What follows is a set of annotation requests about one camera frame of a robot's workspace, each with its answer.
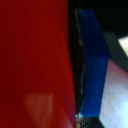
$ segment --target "white highlight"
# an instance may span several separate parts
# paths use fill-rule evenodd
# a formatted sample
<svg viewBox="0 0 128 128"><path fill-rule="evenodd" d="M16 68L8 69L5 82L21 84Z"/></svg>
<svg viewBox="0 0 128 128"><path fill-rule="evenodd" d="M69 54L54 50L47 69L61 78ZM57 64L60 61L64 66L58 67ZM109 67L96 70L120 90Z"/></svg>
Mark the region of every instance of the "white highlight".
<svg viewBox="0 0 128 128"><path fill-rule="evenodd" d="M118 40L125 54L128 56L128 36Z"/></svg>

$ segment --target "blue object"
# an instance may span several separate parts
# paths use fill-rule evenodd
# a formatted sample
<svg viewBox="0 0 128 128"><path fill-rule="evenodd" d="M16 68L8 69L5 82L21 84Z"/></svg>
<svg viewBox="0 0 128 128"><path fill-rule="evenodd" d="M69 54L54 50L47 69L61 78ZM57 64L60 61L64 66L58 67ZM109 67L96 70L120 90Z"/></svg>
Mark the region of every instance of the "blue object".
<svg viewBox="0 0 128 128"><path fill-rule="evenodd" d="M111 57L93 10L77 9L78 22L85 50L83 116L98 117L108 59Z"/></svg>

